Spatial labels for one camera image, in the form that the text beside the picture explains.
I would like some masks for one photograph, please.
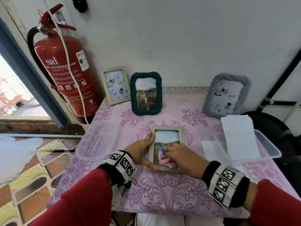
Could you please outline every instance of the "table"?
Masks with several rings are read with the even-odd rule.
[[[162,111],[155,115],[137,116],[131,111],[131,102],[114,106],[105,98],[93,122],[109,120],[118,124],[122,133],[117,137],[117,149],[124,149],[136,140],[142,140],[151,126],[181,126],[186,145],[204,156],[201,141],[214,140],[222,131],[220,120],[202,112],[208,87],[163,87]],[[60,180],[48,206],[57,202],[62,193],[82,177],[98,167],[99,161],[83,161],[76,155]],[[269,179],[273,184],[300,199],[273,160],[243,165],[244,173],[254,181]],[[184,174],[157,173],[137,166],[132,186],[127,190],[118,211],[174,215],[201,215],[208,217],[246,218],[243,208],[235,213],[217,205],[210,197],[204,182]]]

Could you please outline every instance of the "dark green braided frame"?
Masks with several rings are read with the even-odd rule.
[[[157,108],[154,110],[138,110],[137,109],[137,99],[136,99],[136,80],[137,78],[154,78],[156,79],[156,87],[157,87]],[[162,109],[162,78],[157,72],[149,72],[149,73],[134,73],[130,79],[130,89],[131,89],[131,103],[132,103],[132,111],[138,116],[142,115],[156,115],[160,113]]]

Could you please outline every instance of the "fire extinguisher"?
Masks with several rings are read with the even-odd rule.
[[[63,5],[58,4],[50,11],[54,14],[61,7]],[[81,97],[68,70],[64,46],[58,33],[53,30],[55,25],[48,12],[41,16],[39,23],[42,27],[33,27],[27,34],[27,45],[30,53],[40,70],[52,84],[52,88],[56,89],[65,98],[77,120],[85,124]],[[76,28],[67,25],[58,24],[58,26],[62,29],[76,30]],[[34,45],[33,38],[39,32],[47,35],[47,38],[36,42]],[[95,87],[95,80],[89,71],[89,64],[79,40],[67,35],[63,35],[63,39],[69,54],[71,72],[81,90],[86,117],[88,122],[91,123],[101,103]]]

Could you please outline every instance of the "clear plastic container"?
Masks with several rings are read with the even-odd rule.
[[[250,162],[259,162],[267,159],[280,158],[282,156],[278,148],[276,148],[276,146],[268,138],[266,138],[265,135],[262,134],[262,132],[254,129],[254,133],[258,150],[261,156],[260,158],[232,160],[227,154],[227,143],[224,133],[216,133],[214,135],[214,139],[219,144],[222,155],[225,157],[225,160],[227,160],[232,166],[242,165]]]
[[[111,153],[117,131],[118,125],[109,121],[94,122],[75,149],[75,155],[86,161],[104,159]]]

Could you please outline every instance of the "red shirt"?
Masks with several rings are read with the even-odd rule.
[[[32,226],[110,225],[112,197],[108,174],[92,170]],[[258,183],[250,214],[256,226],[301,225],[301,201],[265,179]]]

